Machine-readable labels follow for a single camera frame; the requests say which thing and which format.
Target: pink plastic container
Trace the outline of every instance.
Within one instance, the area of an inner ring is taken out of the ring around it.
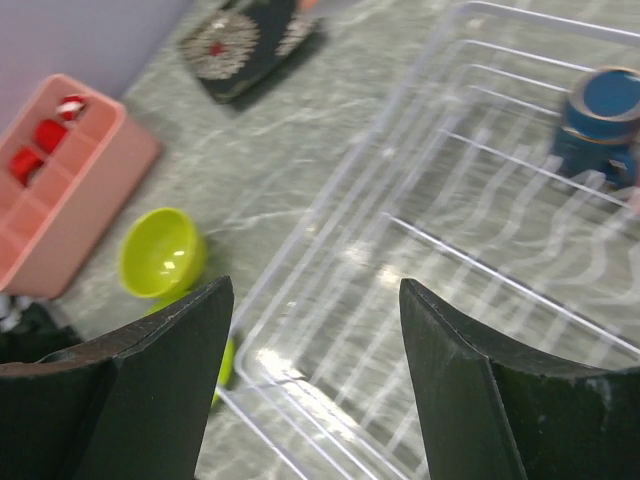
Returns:
[[[76,93],[87,108],[47,157],[33,144],[35,127]],[[45,160],[28,187],[7,169],[22,146]],[[0,291],[62,294],[159,151],[122,104],[65,75],[49,77],[0,138]]]

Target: green bowl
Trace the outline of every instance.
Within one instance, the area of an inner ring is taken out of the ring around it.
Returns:
[[[169,297],[163,297],[158,299],[153,306],[147,310],[147,315],[151,315],[152,313],[158,312],[165,307],[168,307],[174,302],[177,302],[182,297],[188,295],[190,292],[178,292]],[[226,387],[231,379],[231,374],[233,373],[233,356],[235,355],[235,343],[233,342],[233,338],[229,338],[227,340],[227,345],[224,348],[224,353],[222,354],[222,363],[220,364],[220,371],[218,372],[218,381],[216,383],[216,388],[218,385]],[[214,393],[213,400],[211,400],[211,406],[213,407],[218,401],[218,394]]]
[[[222,355],[222,363],[220,364],[220,371],[218,372],[218,383],[216,383],[216,389],[218,385],[226,387],[231,379],[233,373],[233,356],[236,353],[236,346],[233,342],[233,338],[229,337],[227,345],[224,347],[224,354]],[[211,406],[213,407],[218,401],[218,394],[213,394],[213,400],[211,400]]]
[[[136,297],[172,297],[195,283],[206,257],[204,239],[189,216],[159,208],[129,229],[120,252],[120,280]]]

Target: white pattern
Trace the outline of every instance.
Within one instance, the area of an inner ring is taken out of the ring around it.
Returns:
[[[216,12],[183,40],[181,50],[198,77],[227,80],[245,65],[258,37],[258,27],[246,15]],[[224,50],[213,56],[210,49],[216,42],[223,43]]]
[[[79,112],[82,107],[84,107],[84,104],[80,102],[64,102],[62,105],[58,105],[56,113],[59,115],[61,113]]]
[[[285,33],[280,45],[276,49],[276,55],[278,57],[285,57],[289,55],[302,41],[311,33],[315,28],[317,22],[315,20],[305,19],[299,16],[294,16],[287,25],[287,32]]]

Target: black object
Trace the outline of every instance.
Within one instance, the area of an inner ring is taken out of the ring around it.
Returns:
[[[640,478],[640,369],[540,352],[415,280],[400,313],[432,480]]]
[[[254,0],[232,10],[228,2],[179,43],[189,69],[218,102],[250,88],[317,27],[296,14],[296,0]]]
[[[0,333],[0,364],[36,362],[79,343],[82,339],[73,327],[58,327],[47,309],[33,302],[21,312],[20,323],[15,328]]]
[[[232,309],[225,277],[38,363],[0,365],[0,477],[193,479]]]

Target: blue mug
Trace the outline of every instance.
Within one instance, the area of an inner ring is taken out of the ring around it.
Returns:
[[[551,154],[562,158],[561,173],[572,177],[596,170],[605,173],[614,188],[634,185],[640,73],[615,67],[586,75],[561,110],[551,147]]]
[[[630,143],[640,130],[640,72],[597,70],[569,93],[564,111],[569,133],[594,143]]]

